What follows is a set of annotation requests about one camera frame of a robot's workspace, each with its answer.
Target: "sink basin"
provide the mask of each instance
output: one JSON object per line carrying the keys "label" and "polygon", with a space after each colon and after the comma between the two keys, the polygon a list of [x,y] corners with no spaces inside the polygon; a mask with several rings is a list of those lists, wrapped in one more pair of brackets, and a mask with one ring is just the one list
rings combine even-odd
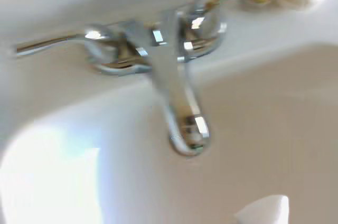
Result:
{"label": "sink basin", "polygon": [[315,43],[193,69],[212,142],[191,159],[171,149],[144,76],[54,105],[5,152],[7,223],[234,223],[271,194],[289,196],[290,223],[335,223],[337,53]]}

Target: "white sink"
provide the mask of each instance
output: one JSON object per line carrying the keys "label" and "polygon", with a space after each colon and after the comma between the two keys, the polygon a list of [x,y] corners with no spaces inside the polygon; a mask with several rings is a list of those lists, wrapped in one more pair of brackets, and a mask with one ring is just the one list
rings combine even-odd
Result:
{"label": "white sink", "polygon": [[102,85],[75,87],[83,62],[69,70],[73,96],[61,81],[67,101],[53,104],[56,92],[46,91],[50,110],[41,101],[41,117],[5,153],[7,224],[234,223],[238,210],[271,194],[289,196],[290,223],[335,223],[337,54],[314,43],[197,61],[192,79],[212,142],[192,159],[171,149],[150,80],[119,78],[125,86],[108,90],[115,81],[86,71]]}

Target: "faucet spout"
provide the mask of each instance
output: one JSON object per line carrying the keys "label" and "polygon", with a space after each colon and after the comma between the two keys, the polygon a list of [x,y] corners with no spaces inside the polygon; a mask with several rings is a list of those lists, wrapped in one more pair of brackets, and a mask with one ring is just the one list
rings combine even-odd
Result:
{"label": "faucet spout", "polygon": [[209,142],[209,129],[189,81],[177,11],[162,16],[160,24],[150,29],[135,21],[121,26],[129,40],[147,53],[150,77],[158,90],[174,149],[183,156],[196,156]]}

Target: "chrome fixture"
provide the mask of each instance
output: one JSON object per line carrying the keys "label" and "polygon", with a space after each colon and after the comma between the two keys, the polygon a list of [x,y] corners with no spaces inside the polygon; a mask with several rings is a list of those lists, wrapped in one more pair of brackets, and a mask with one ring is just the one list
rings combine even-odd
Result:
{"label": "chrome fixture", "polygon": [[74,34],[18,45],[17,56],[34,54],[74,41],[87,48],[100,72],[123,76],[145,73],[158,89],[170,139],[184,156],[200,154],[209,142],[209,129],[189,83],[187,63],[221,43],[227,25],[222,0],[195,0],[187,10],[162,12],[151,26],[131,20],[113,25],[91,25]]}

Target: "chrome faucet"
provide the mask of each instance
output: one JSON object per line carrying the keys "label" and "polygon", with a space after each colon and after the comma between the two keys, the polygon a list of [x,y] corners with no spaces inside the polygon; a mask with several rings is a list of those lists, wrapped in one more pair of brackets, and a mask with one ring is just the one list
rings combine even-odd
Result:
{"label": "chrome faucet", "polygon": [[227,29],[219,3],[195,0],[188,10],[162,12],[151,26],[131,20],[92,25],[75,34],[18,45],[17,56],[75,41],[85,45],[101,72],[123,76],[147,72],[159,92],[171,143],[184,156],[200,154],[209,129],[189,82],[187,63],[216,49]]}

